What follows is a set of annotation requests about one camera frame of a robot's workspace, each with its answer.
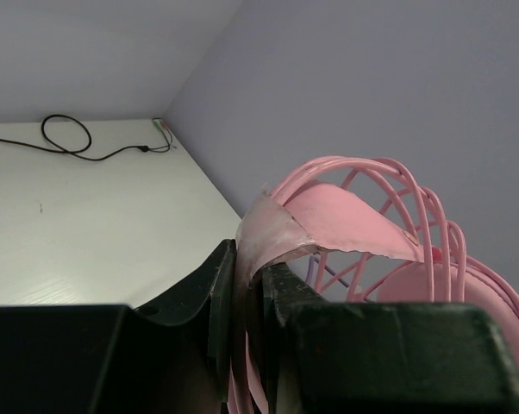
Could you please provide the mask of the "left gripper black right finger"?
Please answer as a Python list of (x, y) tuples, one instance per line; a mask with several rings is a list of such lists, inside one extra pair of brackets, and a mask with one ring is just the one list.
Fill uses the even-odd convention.
[(272, 413), (519, 413), (497, 325), (460, 304), (344, 304), (286, 265), (262, 272)]

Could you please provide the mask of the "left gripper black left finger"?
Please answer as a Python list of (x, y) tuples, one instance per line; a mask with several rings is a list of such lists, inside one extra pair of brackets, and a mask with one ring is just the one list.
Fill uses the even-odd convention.
[(235, 243), (147, 303), (0, 306), (0, 413), (224, 413)]

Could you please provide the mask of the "pink over-ear headphones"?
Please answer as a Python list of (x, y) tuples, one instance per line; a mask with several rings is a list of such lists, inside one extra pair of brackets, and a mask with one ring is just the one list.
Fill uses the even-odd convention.
[(383, 302), (465, 302), (487, 311), (503, 329), (519, 366), (519, 294), (498, 273), (472, 258), (460, 226), (447, 219), (438, 196), (400, 162), (326, 156), (291, 172), (259, 195), (236, 236), (233, 304), (236, 318), (229, 376), (232, 413), (267, 412), (258, 364), (248, 353), (245, 312), (253, 276), (263, 267), (334, 251), (358, 252), (344, 269), (347, 299), (366, 300), (357, 287), (374, 256), (400, 265), (372, 285)]

